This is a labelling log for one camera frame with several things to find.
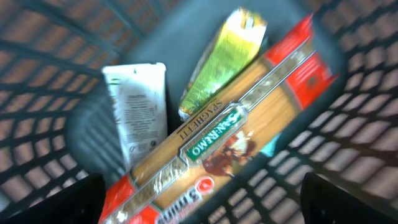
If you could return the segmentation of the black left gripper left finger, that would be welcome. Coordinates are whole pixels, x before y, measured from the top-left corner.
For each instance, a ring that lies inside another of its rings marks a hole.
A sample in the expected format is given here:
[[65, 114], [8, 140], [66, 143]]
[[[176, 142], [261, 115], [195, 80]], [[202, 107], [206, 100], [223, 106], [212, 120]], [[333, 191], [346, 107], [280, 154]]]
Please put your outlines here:
[[102, 175], [89, 175], [1, 224], [97, 224], [104, 200]]

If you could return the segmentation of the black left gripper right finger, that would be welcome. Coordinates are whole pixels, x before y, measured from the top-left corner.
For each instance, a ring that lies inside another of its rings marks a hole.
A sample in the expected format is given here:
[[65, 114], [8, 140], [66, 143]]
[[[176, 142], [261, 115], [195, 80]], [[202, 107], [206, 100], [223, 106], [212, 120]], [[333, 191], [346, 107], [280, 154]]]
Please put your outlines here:
[[300, 208], [305, 224], [397, 224], [312, 172], [303, 178]]

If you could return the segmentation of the teal tissue wipes pack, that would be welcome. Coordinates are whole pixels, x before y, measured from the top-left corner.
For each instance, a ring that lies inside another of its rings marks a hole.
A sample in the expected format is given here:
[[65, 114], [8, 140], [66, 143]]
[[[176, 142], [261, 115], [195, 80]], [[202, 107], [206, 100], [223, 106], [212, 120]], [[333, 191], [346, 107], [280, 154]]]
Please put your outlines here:
[[280, 138], [280, 133], [278, 133], [276, 136], [274, 136], [261, 150], [260, 152], [267, 156], [267, 157], [273, 157], [275, 154], [275, 149], [276, 149], [276, 144], [277, 141]]

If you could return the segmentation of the red spaghetti packet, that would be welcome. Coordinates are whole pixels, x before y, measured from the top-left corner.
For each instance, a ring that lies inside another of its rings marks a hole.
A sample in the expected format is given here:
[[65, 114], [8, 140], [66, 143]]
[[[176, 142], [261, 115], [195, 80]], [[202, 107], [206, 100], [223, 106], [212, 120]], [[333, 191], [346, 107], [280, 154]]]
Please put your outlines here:
[[100, 223], [180, 223], [335, 80], [298, 22], [106, 193]]

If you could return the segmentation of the white cosmetic tube gold cap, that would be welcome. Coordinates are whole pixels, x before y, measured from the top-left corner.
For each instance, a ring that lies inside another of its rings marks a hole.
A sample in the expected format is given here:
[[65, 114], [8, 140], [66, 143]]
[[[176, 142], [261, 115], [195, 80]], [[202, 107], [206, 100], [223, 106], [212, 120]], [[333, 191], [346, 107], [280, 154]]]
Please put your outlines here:
[[102, 68], [127, 170], [167, 137], [165, 72], [163, 63]]

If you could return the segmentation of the green tea packet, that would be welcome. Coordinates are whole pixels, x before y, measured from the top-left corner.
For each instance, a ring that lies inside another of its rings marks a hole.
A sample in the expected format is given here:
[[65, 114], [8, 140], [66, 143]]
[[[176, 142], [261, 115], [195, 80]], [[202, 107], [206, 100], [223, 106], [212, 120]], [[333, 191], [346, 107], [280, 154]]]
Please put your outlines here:
[[268, 22], [243, 7], [235, 9], [200, 57], [181, 97], [178, 114], [186, 121], [205, 106], [259, 53]]

